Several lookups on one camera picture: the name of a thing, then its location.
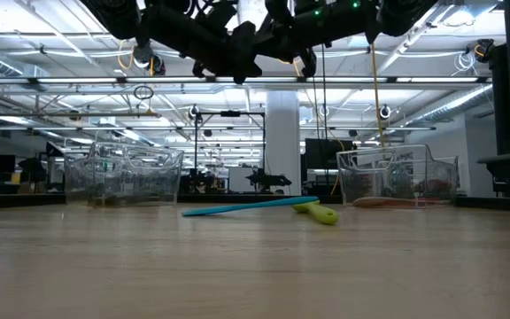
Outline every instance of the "blue stick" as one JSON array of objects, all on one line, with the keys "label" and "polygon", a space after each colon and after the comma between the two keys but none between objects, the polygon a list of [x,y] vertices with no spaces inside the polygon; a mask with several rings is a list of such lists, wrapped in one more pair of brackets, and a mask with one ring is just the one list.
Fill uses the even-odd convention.
[{"label": "blue stick", "polygon": [[269,200],[266,202],[253,203],[253,204],[208,207],[208,208],[193,209],[188,212],[184,212],[184,213],[182,213],[182,216],[185,216],[185,217],[203,216],[203,215],[207,215],[207,214],[226,213],[226,212],[232,212],[232,211],[236,211],[236,210],[250,209],[250,208],[261,208],[261,207],[272,207],[272,206],[291,206],[291,205],[296,205],[296,204],[304,204],[304,203],[308,203],[308,202],[313,202],[316,200],[318,200],[318,198],[315,196],[306,196],[306,197]]}]

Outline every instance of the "transparent storage container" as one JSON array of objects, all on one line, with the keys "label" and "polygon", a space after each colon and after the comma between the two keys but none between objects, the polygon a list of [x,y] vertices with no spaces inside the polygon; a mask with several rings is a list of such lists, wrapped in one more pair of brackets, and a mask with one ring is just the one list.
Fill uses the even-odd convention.
[{"label": "transparent storage container", "polygon": [[457,158],[432,159],[426,145],[339,152],[344,205],[423,208],[456,197]]},{"label": "transparent storage container", "polygon": [[93,143],[87,158],[65,158],[66,201],[90,206],[175,205],[183,153]]}]

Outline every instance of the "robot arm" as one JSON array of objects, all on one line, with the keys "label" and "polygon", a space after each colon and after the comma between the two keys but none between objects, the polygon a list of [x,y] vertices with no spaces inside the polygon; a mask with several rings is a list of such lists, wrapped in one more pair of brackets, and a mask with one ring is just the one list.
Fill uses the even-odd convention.
[{"label": "robot arm", "polygon": [[372,43],[381,33],[398,36],[408,31],[437,0],[297,0],[292,16],[286,0],[266,0],[267,16],[259,30],[245,21],[231,33],[226,29],[236,15],[237,0],[206,0],[208,13],[197,0],[146,0],[139,10],[135,0],[81,0],[118,39],[135,38],[137,51],[151,58],[150,39],[193,58],[195,76],[204,70],[232,76],[236,83],[261,76],[258,55],[292,62],[300,57],[304,76],[313,76],[316,57],[312,47],[365,32]]}]

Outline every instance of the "white column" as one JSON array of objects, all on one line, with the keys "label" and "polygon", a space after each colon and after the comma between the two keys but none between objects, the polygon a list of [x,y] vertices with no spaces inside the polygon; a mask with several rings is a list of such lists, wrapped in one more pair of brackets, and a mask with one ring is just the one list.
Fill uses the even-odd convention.
[{"label": "white column", "polygon": [[265,171],[270,175],[285,175],[290,187],[271,187],[285,195],[300,195],[300,127],[296,91],[267,92]]}]

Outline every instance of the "wooden table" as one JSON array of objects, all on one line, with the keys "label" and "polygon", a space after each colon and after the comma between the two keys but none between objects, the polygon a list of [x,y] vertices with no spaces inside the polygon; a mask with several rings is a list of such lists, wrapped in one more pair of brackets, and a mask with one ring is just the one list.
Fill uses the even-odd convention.
[{"label": "wooden table", "polygon": [[510,213],[0,210],[0,318],[510,318]]}]

